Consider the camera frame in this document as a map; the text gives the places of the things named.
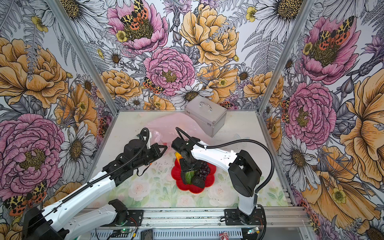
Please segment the pink plastic bag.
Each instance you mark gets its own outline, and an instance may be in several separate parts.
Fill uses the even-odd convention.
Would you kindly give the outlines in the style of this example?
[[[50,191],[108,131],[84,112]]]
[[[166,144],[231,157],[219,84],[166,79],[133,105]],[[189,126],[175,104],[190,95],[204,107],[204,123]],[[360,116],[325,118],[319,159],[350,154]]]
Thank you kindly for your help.
[[[201,129],[201,127],[189,116],[183,113],[175,113],[157,118],[145,125],[152,134],[150,143],[171,146],[174,139],[179,137],[176,127],[186,132],[191,137],[196,137],[206,143],[211,138]]]

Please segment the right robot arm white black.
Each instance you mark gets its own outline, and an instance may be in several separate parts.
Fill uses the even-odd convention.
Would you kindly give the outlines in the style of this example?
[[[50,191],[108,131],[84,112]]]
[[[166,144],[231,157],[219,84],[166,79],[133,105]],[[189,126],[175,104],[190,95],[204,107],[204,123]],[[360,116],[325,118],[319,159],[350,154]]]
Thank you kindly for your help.
[[[218,146],[207,146],[197,138],[187,141],[180,137],[172,142],[172,149],[181,155],[179,164],[185,183],[190,180],[195,186],[202,187],[203,181],[208,179],[210,173],[209,165],[227,171],[233,188],[239,194],[238,210],[231,218],[248,225],[255,209],[256,194],[259,190],[257,185],[260,183],[262,171],[247,151],[236,153],[221,149],[241,142],[253,143],[265,151],[268,150],[265,145],[255,140],[240,139]]]

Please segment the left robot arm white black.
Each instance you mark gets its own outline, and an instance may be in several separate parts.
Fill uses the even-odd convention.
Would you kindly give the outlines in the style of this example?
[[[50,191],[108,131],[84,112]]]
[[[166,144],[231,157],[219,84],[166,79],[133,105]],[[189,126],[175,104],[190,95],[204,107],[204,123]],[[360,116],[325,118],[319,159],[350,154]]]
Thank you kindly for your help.
[[[133,139],[124,151],[90,181],[63,199],[39,210],[32,208],[24,218],[23,240],[73,240],[104,225],[136,223],[127,207],[118,199],[79,215],[84,208],[133,176],[142,166],[159,160],[167,146],[157,143],[148,146],[143,139]]]

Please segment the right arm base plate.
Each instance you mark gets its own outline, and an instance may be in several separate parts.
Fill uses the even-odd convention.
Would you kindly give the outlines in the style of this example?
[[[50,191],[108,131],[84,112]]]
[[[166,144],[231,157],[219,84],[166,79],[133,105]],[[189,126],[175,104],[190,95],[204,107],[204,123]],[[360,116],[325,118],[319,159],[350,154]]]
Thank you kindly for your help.
[[[224,209],[225,224],[227,226],[261,226],[266,224],[262,209],[254,208],[250,215],[246,215],[239,209]]]

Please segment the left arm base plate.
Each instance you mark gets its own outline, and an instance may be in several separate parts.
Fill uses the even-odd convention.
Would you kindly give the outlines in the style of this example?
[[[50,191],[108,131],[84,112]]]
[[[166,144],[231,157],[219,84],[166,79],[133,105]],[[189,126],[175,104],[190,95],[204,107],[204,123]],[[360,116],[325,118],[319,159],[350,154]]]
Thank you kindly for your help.
[[[140,227],[143,220],[143,210],[119,211],[115,219],[103,227]]]

